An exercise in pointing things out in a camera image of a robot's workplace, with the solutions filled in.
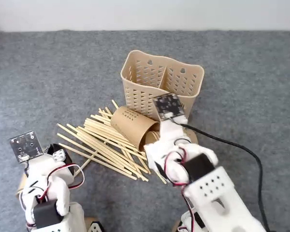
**electrical wire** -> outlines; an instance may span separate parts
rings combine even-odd
[[[187,227],[186,226],[180,226],[177,228],[178,232],[181,232],[181,230],[186,230],[187,231]]]
[[[177,122],[174,121],[173,118],[170,118],[170,120],[173,123],[177,124],[177,125],[180,125],[182,127],[191,129],[191,130],[193,130],[193,131],[195,131],[195,132],[197,132],[199,134],[205,135],[206,137],[209,137],[209,138],[214,139],[216,141],[219,141],[219,142],[222,142],[222,143],[225,143],[225,144],[229,144],[229,145],[238,147],[238,148],[246,151],[247,153],[249,153],[256,160],[258,168],[259,168],[259,184],[258,184],[258,205],[259,205],[259,210],[261,212],[261,217],[262,217],[262,220],[263,220],[263,224],[264,224],[265,230],[267,232],[271,232],[271,230],[269,228],[269,225],[268,225],[267,217],[266,217],[265,210],[264,210],[263,200],[262,200],[263,166],[262,166],[260,158],[255,153],[253,153],[251,150],[249,150],[247,147],[245,147],[243,145],[231,142],[229,140],[225,140],[225,139],[221,139],[221,138],[215,137],[215,136],[213,136],[211,134],[208,134],[208,133],[206,133],[206,132],[204,132],[204,131],[202,131],[200,129],[197,129],[195,127],[192,127],[190,125],[177,123]]]
[[[18,199],[19,199],[22,210],[26,211],[26,206],[24,205],[24,202],[23,202],[23,192],[19,193]]]
[[[166,176],[167,176],[167,172],[166,172],[167,171],[167,161],[168,161],[169,156],[173,152],[176,152],[181,157],[180,164],[183,164],[184,162],[186,162],[186,159],[187,159],[187,151],[184,148],[182,148],[182,147],[179,147],[179,149],[181,149],[184,152],[184,155],[183,156],[178,151],[171,151],[171,152],[168,153],[167,157],[164,160],[164,173],[165,173]],[[182,194],[182,196],[183,196],[183,198],[184,198],[184,200],[186,202],[186,205],[188,207],[188,210],[190,212],[190,216],[191,216],[191,231],[193,232],[193,230],[194,230],[194,220],[195,220],[194,219],[194,214],[192,212],[192,208],[191,208],[188,200],[186,199],[186,197],[184,195],[185,187],[188,185],[188,183],[181,183],[181,182],[176,182],[175,183],[175,182],[171,181],[168,176],[167,176],[167,178],[173,184],[174,187],[176,187],[176,186],[181,186],[182,187],[181,194]]]
[[[24,169],[24,173],[26,174],[27,177],[29,176],[29,174],[28,174],[28,170],[29,170],[29,161],[27,160],[27,161],[26,161],[26,167],[25,167],[25,169]]]
[[[191,144],[191,141],[189,139],[185,139],[185,138],[178,138],[178,139],[175,139],[174,140],[174,145],[176,145],[176,142],[179,141],[179,140],[185,140],[187,142],[189,142]]]
[[[57,172],[57,171],[59,171],[59,170],[62,170],[62,169],[65,169],[65,168],[74,167],[74,166],[76,166],[76,167],[79,168],[79,170],[81,171],[81,173],[82,173],[82,175],[83,175],[83,179],[82,179],[82,181],[81,181],[79,184],[77,184],[77,185],[73,185],[73,186],[68,186],[68,188],[69,188],[69,189],[76,189],[76,188],[79,188],[79,187],[84,183],[84,181],[85,181],[85,174],[84,174],[83,170],[81,169],[81,167],[80,167],[78,164],[75,164],[75,163],[72,163],[72,164],[65,164],[65,165],[63,165],[63,166],[60,166],[60,167],[58,167],[58,168],[55,168],[54,170],[52,170],[52,171],[48,174],[47,179],[46,179],[46,182],[47,182],[47,188],[46,188],[46,190],[43,192],[43,194],[41,195],[41,197],[38,197],[38,199],[39,199],[40,201],[42,201],[42,200],[45,198],[45,196],[47,195],[47,192],[48,192],[49,187],[50,187],[49,177],[50,177],[53,173],[55,173],[55,172]]]

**circuit board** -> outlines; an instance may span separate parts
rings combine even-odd
[[[174,93],[167,93],[155,97],[153,103],[161,121],[185,114],[178,96]]]
[[[41,145],[34,131],[11,138],[10,145],[19,163],[43,155]]]

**basket divider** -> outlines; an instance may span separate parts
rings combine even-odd
[[[167,79],[168,79],[168,71],[167,71],[167,66],[165,66],[165,68],[164,68],[164,71],[163,71],[163,75],[162,75],[162,78],[161,78],[161,81],[160,81],[160,84],[159,84],[159,87],[158,88],[160,88],[160,89],[164,89],[164,90],[166,90],[166,91],[168,91],[167,89],[166,89],[166,81],[167,81]]]

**white wall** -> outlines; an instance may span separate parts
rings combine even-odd
[[[290,0],[0,0],[0,31],[290,30]]]

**red wire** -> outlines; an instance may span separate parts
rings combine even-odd
[[[47,192],[48,192],[48,189],[49,189],[49,177],[51,176],[51,174],[53,174],[54,172],[58,171],[58,170],[61,170],[61,169],[64,169],[64,168],[67,168],[67,167],[73,167],[75,166],[76,164],[75,163],[70,163],[70,164],[65,164],[65,165],[62,165],[60,167],[57,167],[55,168],[54,170],[52,170],[48,175],[47,175],[47,178],[46,178],[46,182],[47,182],[47,188],[46,190],[44,191],[43,195],[41,197],[39,197],[38,199],[41,201],[44,199],[44,197],[47,195]],[[81,186],[82,183],[83,183],[84,180],[81,181],[81,183],[77,184],[77,185],[73,185],[73,186],[70,186],[68,187],[69,189],[76,189],[77,187]]]
[[[180,164],[183,164],[184,162],[186,162],[186,159],[187,159],[187,152],[186,152],[186,150],[184,149],[184,148],[182,148],[182,147],[179,147],[180,149],[182,149],[183,150],[183,152],[184,152],[184,156],[182,157],[179,153],[179,155],[180,155],[180,157],[182,158],[182,160],[181,160],[181,162],[180,162]],[[173,151],[171,151],[170,153],[168,153],[168,155],[167,155],[167,157],[165,158],[165,161],[164,161],[164,173],[166,174],[166,170],[167,170],[167,165],[166,165],[166,163],[167,163],[167,160],[168,160],[168,158],[169,158],[169,156],[170,156],[170,154],[172,154],[172,152]],[[192,209],[191,209],[191,207],[190,207],[190,205],[189,205],[189,203],[188,203],[188,200],[186,199],[186,197],[185,197],[185,195],[184,195],[184,190],[185,190],[185,188],[186,188],[186,186],[188,185],[188,183],[173,183],[170,179],[169,179],[169,181],[173,184],[173,186],[182,186],[182,189],[181,189],[181,194],[182,194],[182,196],[183,196],[183,198],[184,198],[184,200],[185,200],[185,203],[186,203],[186,205],[187,205],[187,207],[188,207],[188,210],[189,210],[189,212],[190,212],[190,216],[191,216],[191,232],[193,232],[193,230],[194,230],[194,214],[193,214],[193,211],[192,211]]]

